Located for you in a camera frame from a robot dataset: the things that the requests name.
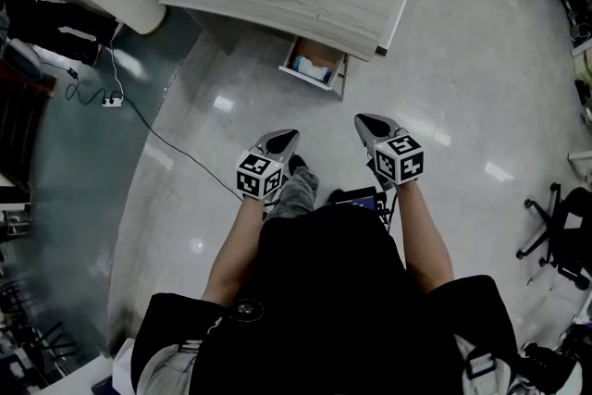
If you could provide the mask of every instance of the person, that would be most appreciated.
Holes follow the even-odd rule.
[[[415,181],[397,188],[404,267],[376,213],[314,210],[317,177],[298,155],[289,166],[265,219],[263,203],[244,197],[201,300],[152,297],[131,357],[138,394],[463,393],[455,335],[511,362],[495,282],[454,279]],[[192,369],[180,391],[158,371],[166,351],[192,354],[168,364]]]
[[[10,20],[8,37],[18,38],[70,59],[93,65],[99,55],[100,44],[108,46],[117,30],[114,19],[71,3],[37,0],[0,0],[0,10],[6,7]],[[81,38],[62,27],[82,31],[96,41]]]

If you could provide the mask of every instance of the polished concrete floor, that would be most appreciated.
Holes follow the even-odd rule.
[[[114,41],[117,75],[125,94],[147,120],[154,120],[191,47],[199,27],[182,9],[171,9],[165,24],[142,37],[124,28]],[[96,65],[38,49],[42,61],[74,68],[87,101],[100,88],[118,91],[111,55],[104,48]],[[62,321],[79,344],[73,366],[105,350],[106,307],[111,265],[123,214],[148,129],[133,109],[101,106],[101,97],[82,105],[65,94],[74,80],[57,77],[48,102],[32,166],[32,237],[9,248],[13,277],[25,277],[30,312],[40,330]]]
[[[296,128],[321,203],[337,187],[375,184],[354,115],[395,118],[425,147],[420,185],[455,275],[492,276],[519,341],[553,343],[583,294],[552,268],[539,270],[539,253],[522,262],[514,255],[541,226],[524,199],[546,204],[553,181],[579,185],[566,155],[592,146],[557,0],[409,0],[388,55],[353,62],[343,103],[278,71],[286,40],[247,31],[225,56],[203,37],[156,119],[168,140],[233,183],[241,150],[266,132]],[[111,323],[137,330],[158,291],[199,298],[238,207],[151,137],[119,229]],[[398,221],[391,234],[402,252]],[[305,236],[302,246],[315,251]]]

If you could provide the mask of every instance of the item in drawer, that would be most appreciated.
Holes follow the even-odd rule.
[[[302,55],[296,56],[292,69],[305,74],[306,76],[310,76],[315,80],[320,80],[325,84],[327,84],[331,78],[331,68],[315,66],[310,59],[305,58]]]

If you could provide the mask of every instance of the power outlet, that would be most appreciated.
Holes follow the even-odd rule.
[[[103,100],[103,107],[105,107],[105,108],[121,107],[122,103],[123,103],[123,97],[112,97],[110,99]]]

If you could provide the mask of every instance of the open drawer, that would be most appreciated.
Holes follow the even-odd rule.
[[[302,37],[295,37],[290,52],[288,53],[288,56],[286,56],[283,66],[280,66],[279,69],[296,78],[310,82],[318,88],[331,91],[333,89],[333,83],[338,76],[339,67],[343,62],[344,55],[345,54],[340,50],[336,50],[325,44]],[[304,56],[315,66],[331,68],[331,76],[329,77],[328,82],[324,83],[321,80],[317,80],[292,69],[291,67],[294,64],[294,59],[296,59],[297,56]]]

